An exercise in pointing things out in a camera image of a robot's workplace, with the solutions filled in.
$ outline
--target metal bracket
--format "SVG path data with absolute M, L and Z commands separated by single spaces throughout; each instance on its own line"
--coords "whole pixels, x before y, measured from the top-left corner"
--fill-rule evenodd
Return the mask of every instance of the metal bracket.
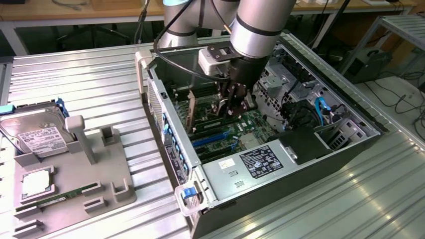
M 207 52 L 217 62 L 227 61 L 231 59 L 242 58 L 243 56 L 238 54 L 234 50 L 230 42 L 219 42 L 214 45 L 207 46 Z

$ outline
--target cardboard box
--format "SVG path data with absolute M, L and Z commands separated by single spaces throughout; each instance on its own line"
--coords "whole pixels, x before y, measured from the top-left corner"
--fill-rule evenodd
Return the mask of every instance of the cardboard box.
M 90 0 L 95 11 L 141 8 L 141 0 Z

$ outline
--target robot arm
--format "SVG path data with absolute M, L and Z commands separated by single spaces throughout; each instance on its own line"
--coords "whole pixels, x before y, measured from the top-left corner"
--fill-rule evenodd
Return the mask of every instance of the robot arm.
M 250 93 L 271 54 L 295 0 L 213 0 L 226 24 L 231 24 L 230 43 L 207 46 L 199 51 L 199 65 L 205 74 L 211 66 L 225 66 L 221 75 L 227 82 L 218 84 L 219 97 L 226 99 L 226 112 L 235 115 L 250 108 Z M 197 43 L 195 28 L 223 29 L 210 0 L 163 0 L 165 24 L 181 9 L 186 10 L 165 32 L 159 47 Z

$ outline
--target motherboard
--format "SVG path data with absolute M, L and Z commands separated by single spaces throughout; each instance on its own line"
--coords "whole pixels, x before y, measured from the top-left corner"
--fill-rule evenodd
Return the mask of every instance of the motherboard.
M 189 101 L 174 102 L 174 109 L 202 163 L 259 146 L 275 134 L 258 110 L 222 118 L 207 111 L 210 101 L 202 98 L 199 101 L 193 128 L 185 124 Z

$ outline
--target hard drive label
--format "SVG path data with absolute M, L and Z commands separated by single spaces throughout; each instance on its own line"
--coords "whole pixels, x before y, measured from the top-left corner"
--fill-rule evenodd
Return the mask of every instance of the hard drive label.
M 239 158 L 253 178 L 259 178 L 283 167 L 267 145 L 241 154 Z
M 17 136 L 34 154 L 46 153 L 66 147 L 55 127 L 19 133 Z

